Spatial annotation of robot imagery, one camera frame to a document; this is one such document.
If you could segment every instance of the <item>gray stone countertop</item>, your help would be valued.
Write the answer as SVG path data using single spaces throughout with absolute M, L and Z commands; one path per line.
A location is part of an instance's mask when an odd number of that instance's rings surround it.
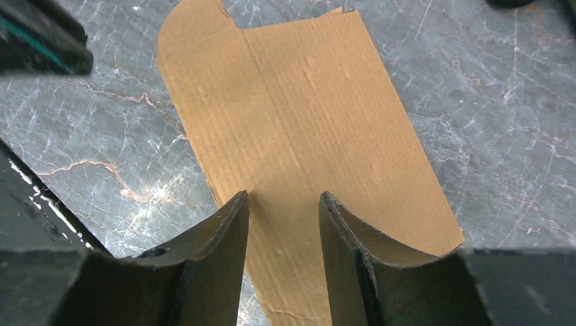
M 134 255 L 215 211 L 155 64 L 176 1 L 60 2 L 86 27 L 95 71 L 0 81 L 0 137 L 114 255 Z M 340 4 L 225 1 L 240 28 Z M 465 246 L 576 246 L 576 23 L 562 1 L 506 12 L 483 0 L 348 5 L 372 35 Z M 238 324 L 265 325 L 246 277 L 243 286 Z

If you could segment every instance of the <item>cardboard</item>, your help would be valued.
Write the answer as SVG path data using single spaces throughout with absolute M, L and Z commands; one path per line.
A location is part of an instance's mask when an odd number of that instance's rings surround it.
M 249 191 L 247 270 L 271 325 L 331 325 L 325 190 L 425 253 L 462 243 L 357 12 L 242 31 L 216 0 L 184 0 L 157 64 L 218 205 Z

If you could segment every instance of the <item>marble table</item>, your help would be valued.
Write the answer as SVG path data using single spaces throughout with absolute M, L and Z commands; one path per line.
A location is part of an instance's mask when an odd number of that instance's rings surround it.
M 154 62 L 177 1 L 60 2 L 90 34 L 95 71 L 0 81 L 0 137 L 114 255 L 134 255 L 215 211 Z M 466 247 L 576 246 L 576 24 L 561 3 L 507 12 L 483 0 L 348 3 L 363 16 Z M 341 3 L 225 5 L 249 28 Z M 266 325 L 247 276 L 238 324 Z

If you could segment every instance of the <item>piece of cardboard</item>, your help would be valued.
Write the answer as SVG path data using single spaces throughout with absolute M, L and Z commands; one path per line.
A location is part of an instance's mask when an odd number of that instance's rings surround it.
M 325 190 L 426 253 L 462 243 L 357 12 L 239 30 L 216 0 L 183 0 L 157 63 L 218 205 L 249 191 L 247 270 L 271 325 L 331 325 Z

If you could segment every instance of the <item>torn cardboard edge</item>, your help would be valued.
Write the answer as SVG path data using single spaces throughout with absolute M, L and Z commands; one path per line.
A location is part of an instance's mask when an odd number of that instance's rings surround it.
M 330 325 L 324 191 L 408 247 L 462 243 L 357 12 L 240 30 L 219 1 L 184 0 L 157 63 L 217 204 L 250 193 L 247 269 L 271 325 Z

